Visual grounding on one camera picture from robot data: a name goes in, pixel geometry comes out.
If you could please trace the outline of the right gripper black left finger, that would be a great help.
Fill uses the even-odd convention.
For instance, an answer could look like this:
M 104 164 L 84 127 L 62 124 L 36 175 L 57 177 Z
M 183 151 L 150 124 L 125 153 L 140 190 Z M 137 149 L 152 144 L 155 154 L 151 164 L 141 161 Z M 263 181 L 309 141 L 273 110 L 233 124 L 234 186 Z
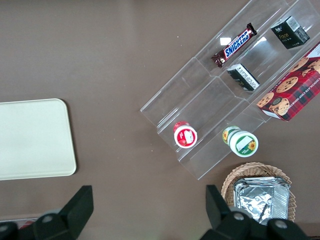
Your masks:
M 58 212 L 41 216 L 32 224 L 36 240 L 76 240 L 94 210 L 93 188 L 82 186 Z

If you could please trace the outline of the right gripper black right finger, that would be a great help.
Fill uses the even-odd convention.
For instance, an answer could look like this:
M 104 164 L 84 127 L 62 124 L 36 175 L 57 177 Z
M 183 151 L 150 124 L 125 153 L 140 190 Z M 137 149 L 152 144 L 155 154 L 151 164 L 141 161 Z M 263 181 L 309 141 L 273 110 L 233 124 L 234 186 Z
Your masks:
M 251 219 L 239 212 L 231 211 L 215 185 L 207 185 L 205 191 L 206 213 L 211 229 L 202 240 L 251 240 Z

